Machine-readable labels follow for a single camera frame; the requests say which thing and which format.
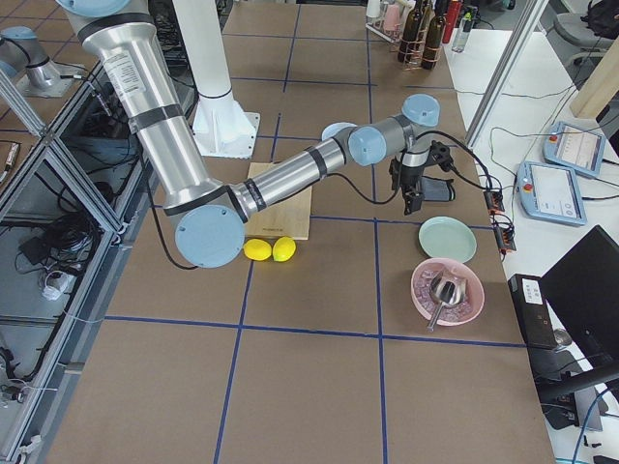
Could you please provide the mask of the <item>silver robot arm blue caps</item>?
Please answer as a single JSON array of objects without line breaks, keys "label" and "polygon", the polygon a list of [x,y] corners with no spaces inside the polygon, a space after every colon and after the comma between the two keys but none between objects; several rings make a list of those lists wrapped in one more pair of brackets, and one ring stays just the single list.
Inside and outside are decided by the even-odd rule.
[{"label": "silver robot arm blue caps", "polygon": [[214,178],[207,155],[238,155],[257,125],[232,92],[213,2],[173,5],[196,80],[190,123],[168,72],[144,1],[66,1],[63,9],[84,49],[97,56],[165,192],[165,214],[190,265],[216,268],[241,251],[249,218],[325,178],[349,161],[368,166],[393,157],[396,188],[418,189],[429,164],[426,134],[437,126],[436,98],[415,94],[399,114],[363,126],[331,126],[327,137],[239,184]]}]

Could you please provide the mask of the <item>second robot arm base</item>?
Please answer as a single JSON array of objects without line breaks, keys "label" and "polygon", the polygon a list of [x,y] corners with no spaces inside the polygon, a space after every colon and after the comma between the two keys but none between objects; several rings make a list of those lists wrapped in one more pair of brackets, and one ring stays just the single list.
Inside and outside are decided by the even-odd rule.
[{"label": "second robot arm base", "polygon": [[39,42],[36,33],[26,26],[1,31],[1,70],[15,79],[15,87],[25,97],[62,98],[73,84],[66,66],[54,62]]}]

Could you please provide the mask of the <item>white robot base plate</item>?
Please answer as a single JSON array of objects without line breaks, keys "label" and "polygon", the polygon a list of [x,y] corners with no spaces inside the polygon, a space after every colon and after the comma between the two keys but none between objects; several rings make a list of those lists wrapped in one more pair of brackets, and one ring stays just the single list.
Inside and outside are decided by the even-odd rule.
[{"label": "white robot base plate", "polygon": [[217,99],[200,97],[192,124],[202,157],[248,160],[260,124],[260,114],[246,112],[231,93]]}]

